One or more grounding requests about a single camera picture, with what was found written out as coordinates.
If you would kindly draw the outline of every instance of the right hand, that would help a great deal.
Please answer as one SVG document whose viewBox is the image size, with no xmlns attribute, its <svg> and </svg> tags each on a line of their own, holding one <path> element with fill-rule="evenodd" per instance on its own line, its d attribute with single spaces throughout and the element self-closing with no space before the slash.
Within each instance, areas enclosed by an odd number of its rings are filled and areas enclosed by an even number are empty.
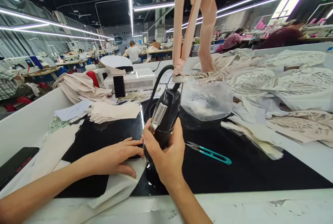
<svg viewBox="0 0 333 224">
<path fill-rule="evenodd" d="M 143 129 L 143 140 L 154 161 L 159 178 L 167 189 L 182 186 L 184 177 L 181 168 L 184 160 L 185 143 L 180 119 L 177 118 L 174 125 L 170 147 L 165 150 L 161 150 L 159 143 L 149 131 L 150 122 L 149 119 Z"/>
</svg>

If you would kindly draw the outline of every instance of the black power cord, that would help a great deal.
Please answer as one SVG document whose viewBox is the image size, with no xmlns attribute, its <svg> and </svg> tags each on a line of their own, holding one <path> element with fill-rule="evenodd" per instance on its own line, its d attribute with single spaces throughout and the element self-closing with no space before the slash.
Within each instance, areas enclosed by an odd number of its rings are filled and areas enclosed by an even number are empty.
<svg viewBox="0 0 333 224">
<path fill-rule="evenodd" d="M 147 104 L 147 107 L 145 109 L 145 112 L 144 112 L 144 121 L 147 122 L 149 120 L 150 117 L 152 117 L 152 112 L 151 112 L 151 109 L 154 105 L 153 103 L 153 99 L 154 99 L 154 95 L 155 95 L 155 92 L 156 92 L 156 89 L 157 89 L 157 86 L 159 85 L 160 83 L 160 80 L 161 80 L 161 77 L 163 76 L 163 74 L 169 70 L 169 69 L 173 69 L 173 66 L 172 65 L 167 65 L 165 66 L 161 72 L 159 73 L 159 75 L 157 76 L 157 79 L 156 79 L 156 83 L 155 83 L 155 86 L 153 88 L 153 92 L 152 92 L 152 96 L 150 97 L 149 101 L 148 101 L 148 104 Z M 172 91 L 174 91 L 174 89 L 177 91 L 177 89 L 179 88 L 180 86 L 180 83 L 176 83 L 172 89 Z"/>
</svg>

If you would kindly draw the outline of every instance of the red chair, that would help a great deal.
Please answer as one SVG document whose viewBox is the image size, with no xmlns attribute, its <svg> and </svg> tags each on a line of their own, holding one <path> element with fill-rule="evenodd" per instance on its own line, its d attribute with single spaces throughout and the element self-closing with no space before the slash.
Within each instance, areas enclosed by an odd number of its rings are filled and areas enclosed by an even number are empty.
<svg viewBox="0 0 333 224">
<path fill-rule="evenodd" d="M 5 102 L 3 104 L 3 107 L 8 112 L 14 112 L 14 111 L 16 111 L 16 108 L 14 107 L 14 105 L 19 104 L 19 103 L 24 103 L 24 104 L 28 105 L 28 104 L 32 103 L 32 101 L 26 96 L 21 96 L 21 97 L 12 99 L 9 102 Z"/>
</svg>

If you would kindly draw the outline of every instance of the black smartphone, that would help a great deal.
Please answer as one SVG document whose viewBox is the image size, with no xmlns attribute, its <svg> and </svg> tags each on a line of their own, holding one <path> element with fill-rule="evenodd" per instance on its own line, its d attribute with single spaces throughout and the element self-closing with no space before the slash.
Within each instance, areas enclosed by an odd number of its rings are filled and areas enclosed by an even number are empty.
<svg viewBox="0 0 333 224">
<path fill-rule="evenodd" d="M 125 97 L 125 84 L 123 76 L 113 76 L 114 93 L 116 98 Z"/>
<path fill-rule="evenodd" d="M 0 191 L 38 153 L 39 148 L 22 148 L 0 167 Z"/>
</svg>

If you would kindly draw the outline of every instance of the forearm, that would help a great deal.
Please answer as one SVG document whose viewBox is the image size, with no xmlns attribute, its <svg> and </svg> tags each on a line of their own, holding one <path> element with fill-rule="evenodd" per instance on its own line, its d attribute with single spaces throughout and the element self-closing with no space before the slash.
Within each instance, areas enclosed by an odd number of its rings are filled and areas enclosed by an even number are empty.
<svg viewBox="0 0 333 224">
<path fill-rule="evenodd" d="M 0 200 L 0 224 L 22 223 L 75 181 L 86 177 L 72 163 L 52 172 Z"/>
<path fill-rule="evenodd" d="M 177 205 L 185 223 L 212 223 L 185 180 L 177 185 L 166 187 L 166 189 Z"/>
</svg>

